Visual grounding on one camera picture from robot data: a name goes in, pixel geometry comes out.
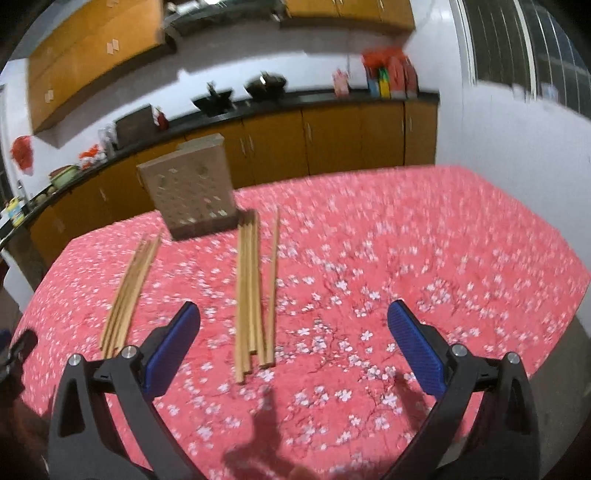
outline pink tablecloth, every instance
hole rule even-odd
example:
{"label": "pink tablecloth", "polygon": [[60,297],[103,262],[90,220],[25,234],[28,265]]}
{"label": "pink tablecloth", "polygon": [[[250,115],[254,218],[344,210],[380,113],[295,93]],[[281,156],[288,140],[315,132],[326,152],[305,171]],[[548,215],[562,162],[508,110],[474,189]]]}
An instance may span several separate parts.
{"label": "pink tablecloth", "polygon": [[[270,224],[281,206],[277,366],[244,386],[233,381],[236,232],[167,237],[128,339],[141,343],[185,300],[199,306],[202,330],[155,405],[210,479],[284,476],[293,463],[326,474],[386,469],[433,404],[386,327],[394,299],[475,354],[517,351],[532,374],[589,283],[555,229],[461,168],[315,177],[236,198],[261,215],[264,300]],[[25,400],[38,410],[70,354],[98,358],[125,266],[140,237],[162,227],[157,212],[119,222],[72,241],[52,266],[20,326],[40,334],[25,373]],[[113,412],[141,461],[116,405]]]}

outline wooden chopstick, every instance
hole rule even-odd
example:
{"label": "wooden chopstick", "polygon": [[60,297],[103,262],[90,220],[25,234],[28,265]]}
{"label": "wooden chopstick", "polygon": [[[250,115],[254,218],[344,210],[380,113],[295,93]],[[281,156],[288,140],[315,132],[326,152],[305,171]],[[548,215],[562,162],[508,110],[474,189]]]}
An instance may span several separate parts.
{"label": "wooden chopstick", "polygon": [[244,367],[242,365],[242,350],[246,347],[244,341],[243,331],[243,316],[245,315],[244,309],[244,287],[242,276],[244,271],[244,225],[240,223],[238,225],[238,259],[236,260],[236,320],[234,328],[236,333],[234,336],[234,379],[236,383],[244,383]]}
{"label": "wooden chopstick", "polygon": [[107,315],[107,320],[105,322],[105,327],[103,328],[103,332],[100,336],[99,347],[101,350],[105,348],[105,343],[109,339],[113,331],[113,324],[116,322],[118,317],[118,313],[121,309],[121,300],[123,298],[123,292],[129,286],[129,281],[131,278],[130,273],[138,264],[138,258],[140,255],[141,250],[145,245],[145,236],[143,236],[135,249],[134,256],[129,261],[121,280],[119,281],[119,286],[117,287],[117,292],[115,293],[115,297],[113,298],[113,305],[111,305],[111,309],[109,310],[109,314]]}
{"label": "wooden chopstick", "polygon": [[251,348],[250,348],[250,333],[251,333],[251,285],[248,279],[248,271],[250,268],[250,257],[251,257],[251,231],[252,224],[250,223],[249,217],[245,218],[245,223],[242,228],[243,235],[243,252],[242,257],[242,268],[240,282],[242,283],[242,314],[240,317],[242,337],[242,372],[252,372],[251,364]]}
{"label": "wooden chopstick", "polygon": [[255,325],[255,302],[252,289],[252,269],[254,267],[254,237],[253,237],[253,217],[252,212],[248,212],[246,221],[246,271],[244,274],[247,277],[247,298],[248,298],[248,351],[256,353],[256,325]]}
{"label": "wooden chopstick", "polygon": [[273,250],[271,252],[271,268],[269,271],[269,305],[267,307],[267,318],[265,330],[267,333],[267,344],[265,345],[267,365],[275,365],[275,298],[277,296],[277,248],[279,246],[279,207],[275,213],[275,225],[273,230]]}
{"label": "wooden chopstick", "polygon": [[156,239],[150,242],[150,246],[146,249],[147,252],[145,253],[145,257],[142,259],[142,264],[139,268],[138,275],[136,278],[134,278],[134,283],[124,298],[125,304],[124,309],[121,311],[118,334],[115,338],[114,344],[111,346],[111,349],[107,352],[108,354],[114,353],[116,355],[125,346],[125,341],[127,339],[127,334],[131,325],[131,317],[134,313],[135,305],[137,304],[138,298],[142,292],[142,286],[144,285],[145,278],[150,271],[150,266],[152,265],[152,262],[156,256],[161,240],[162,233],[159,232]]}
{"label": "wooden chopstick", "polygon": [[259,217],[256,210],[252,214],[252,242],[251,242],[251,285],[252,285],[252,321],[255,328],[256,353],[258,355],[259,366],[265,362],[265,340],[262,332],[262,314],[261,314],[261,272],[259,269]]}

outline metal screw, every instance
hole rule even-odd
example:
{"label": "metal screw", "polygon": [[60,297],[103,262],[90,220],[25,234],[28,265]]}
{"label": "metal screw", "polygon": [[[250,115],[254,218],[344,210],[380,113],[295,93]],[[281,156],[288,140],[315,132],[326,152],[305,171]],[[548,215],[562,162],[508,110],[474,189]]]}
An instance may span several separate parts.
{"label": "metal screw", "polygon": [[521,362],[521,358],[519,358],[519,355],[517,355],[515,352],[509,352],[507,354],[507,360],[509,360],[510,364],[514,365],[517,365],[519,362]]}
{"label": "metal screw", "polygon": [[121,350],[121,356],[123,358],[133,358],[135,357],[136,353],[138,353],[138,349],[133,345],[126,346],[125,348],[123,348],[123,350]]}
{"label": "metal screw", "polygon": [[82,362],[82,355],[79,355],[78,353],[75,353],[68,359],[68,363],[73,367],[78,365],[80,362]]}
{"label": "metal screw", "polygon": [[468,354],[468,349],[461,343],[456,343],[454,346],[452,346],[452,353],[455,356],[466,356]]}

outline perforated wooden board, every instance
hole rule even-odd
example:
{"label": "perforated wooden board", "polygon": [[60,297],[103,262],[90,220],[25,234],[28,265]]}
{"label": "perforated wooden board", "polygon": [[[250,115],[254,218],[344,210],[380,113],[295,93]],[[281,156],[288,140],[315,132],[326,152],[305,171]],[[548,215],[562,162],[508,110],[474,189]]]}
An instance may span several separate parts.
{"label": "perforated wooden board", "polygon": [[174,239],[236,227],[239,212],[223,142],[220,134],[197,138],[138,166]]}

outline kitchen counter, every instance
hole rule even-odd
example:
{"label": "kitchen counter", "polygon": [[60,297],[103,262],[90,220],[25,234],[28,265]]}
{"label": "kitchen counter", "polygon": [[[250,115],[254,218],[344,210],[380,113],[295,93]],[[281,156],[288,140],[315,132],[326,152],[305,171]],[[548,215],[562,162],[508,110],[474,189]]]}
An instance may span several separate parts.
{"label": "kitchen counter", "polygon": [[265,115],[269,113],[277,113],[282,111],[289,111],[301,108],[302,106],[323,106],[327,104],[339,103],[380,103],[380,102],[433,102],[439,103],[439,93],[437,92],[420,92],[417,99],[382,99],[375,98],[369,94],[366,89],[353,89],[349,96],[337,97],[332,89],[322,90],[299,90],[295,92],[287,92],[283,98],[277,101],[268,101],[256,103],[250,99],[239,100],[235,102],[235,109],[231,112],[222,115],[208,117],[203,112],[196,111],[173,118],[169,121],[170,127],[168,130],[157,135],[152,135],[141,142],[129,145],[115,154],[106,162],[91,167],[80,173],[68,185],[60,188],[55,194],[49,197],[41,205],[35,207],[29,215],[24,219],[22,224],[13,229],[5,238],[0,240],[0,250],[13,238],[19,229],[24,229],[30,226],[39,214],[48,206],[53,205],[66,193],[70,192],[76,186],[86,182],[92,177],[96,176],[109,166],[124,160],[136,153],[144,151],[150,147],[158,144],[171,141],[188,132],[195,131],[199,128],[211,127],[212,125],[222,124],[237,119],[249,118],[257,115]]}

